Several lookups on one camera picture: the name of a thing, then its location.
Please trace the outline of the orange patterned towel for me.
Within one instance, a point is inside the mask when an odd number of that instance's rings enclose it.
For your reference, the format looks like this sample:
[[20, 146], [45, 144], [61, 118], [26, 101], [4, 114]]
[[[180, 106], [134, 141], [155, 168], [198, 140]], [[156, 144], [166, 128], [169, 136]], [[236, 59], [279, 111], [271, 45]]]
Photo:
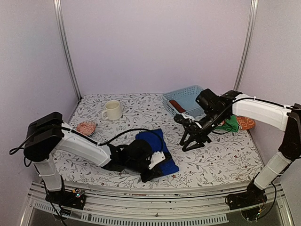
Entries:
[[249, 130], [255, 127], [256, 123], [253, 119], [243, 116], [236, 116], [238, 128], [240, 130]]

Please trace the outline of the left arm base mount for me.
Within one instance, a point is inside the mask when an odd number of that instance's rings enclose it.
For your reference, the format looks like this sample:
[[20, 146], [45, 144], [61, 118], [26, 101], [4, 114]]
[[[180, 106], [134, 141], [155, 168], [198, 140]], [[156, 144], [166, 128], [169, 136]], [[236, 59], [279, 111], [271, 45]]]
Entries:
[[45, 200], [47, 202], [78, 210], [84, 209], [87, 197], [81, 189], [75, 188], [72, 191], [66, 191], [62, 186], [60, 191], [51, 192], [46, 189], [46, 192]]

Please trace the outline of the brown towel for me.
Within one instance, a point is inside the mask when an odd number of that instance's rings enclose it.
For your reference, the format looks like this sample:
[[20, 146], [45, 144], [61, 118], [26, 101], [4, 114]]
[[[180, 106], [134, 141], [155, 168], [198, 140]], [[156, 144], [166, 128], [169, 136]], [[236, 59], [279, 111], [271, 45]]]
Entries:
[[184, 108], [181, 107], [180, 104], [178, 104], [177, 101], [175, 101], [174, 99], [169, 100], [169, 103], [177, 110], [178, 113], [185, 113], [186, 110]]

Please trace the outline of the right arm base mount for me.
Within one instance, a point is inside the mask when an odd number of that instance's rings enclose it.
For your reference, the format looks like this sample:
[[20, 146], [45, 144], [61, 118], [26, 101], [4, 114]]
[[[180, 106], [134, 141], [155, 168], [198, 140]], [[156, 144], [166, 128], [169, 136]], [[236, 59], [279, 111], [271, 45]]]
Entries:
[[259, 189], [252, 180], [245, 192], [227, 195], [225, 203], [229, 206], [230, 210], [235, 210], [257, 204], [264, 204], [267, 200], [265, 190]]

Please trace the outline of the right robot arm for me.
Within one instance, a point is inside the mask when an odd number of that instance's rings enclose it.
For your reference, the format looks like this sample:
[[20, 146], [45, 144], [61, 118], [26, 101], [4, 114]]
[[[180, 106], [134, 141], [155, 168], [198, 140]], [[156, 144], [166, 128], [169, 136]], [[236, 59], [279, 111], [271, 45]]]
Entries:
[[209, 134], [231, 116], [247, 117], [259, 125], [253, 129], [255, 141], [272, 144], [281, 140], [275, 154], [270, 155], [263, 169], [255, 176], [243, 195], [247, 205], [254, 205], [264, 190], [297, 159], [301, 157], [301, 106], [285, 105], [251, 97], [239, 91], [230, 90], [217, 95], [205, 89], [196, 97], [196, 103], [205, 116], [200, 120], [184, 113], [177, 114], [174, 121], [181, 124], [184, 134], [180, 141], [184, 152], [201, 148], [210, 143]]

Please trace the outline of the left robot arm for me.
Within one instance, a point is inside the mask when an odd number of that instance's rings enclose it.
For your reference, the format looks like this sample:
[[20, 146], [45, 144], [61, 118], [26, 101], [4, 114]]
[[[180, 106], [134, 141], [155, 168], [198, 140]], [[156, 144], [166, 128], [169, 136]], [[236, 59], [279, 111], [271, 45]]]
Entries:
[[52, 192], [52, 197], [59, 204], [66, 204], [70, 194], [63, 189], [63, 179], [56, 170], [51, 156], [54, 150], [69, 152], [108, 171], [130, 169], [139, 172], [141, 181], [147, 182], [161, 175], [156, 167], [166, 160], [163, 140], [160, 138], [159, 141], [160, 148], [156, 152], [147, 141], [141, 139], [119, 146], [109, 141], [99, 143], [73, 130], [63, 122], [59, 112], [53, 112], [29, 125], [23, 146], [25, 158], [33, 162], [46, 188]]

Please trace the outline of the blue towel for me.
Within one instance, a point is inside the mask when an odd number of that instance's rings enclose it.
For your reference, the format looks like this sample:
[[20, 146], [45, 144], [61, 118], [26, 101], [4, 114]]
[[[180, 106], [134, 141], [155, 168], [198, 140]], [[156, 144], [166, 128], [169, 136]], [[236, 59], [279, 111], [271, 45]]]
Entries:
[[[135, 138], [137, 140], [144, 140], [150, 145], [152, 151], [151, 155], [154, 152], [170, 153], [164, 141], [162, 129], [140, 132]], [[163, 176], [174, 174], [179, 171], [179, 167], [175, 164], [173, 159], [160, 163], [159, 167], [163, 172]]]

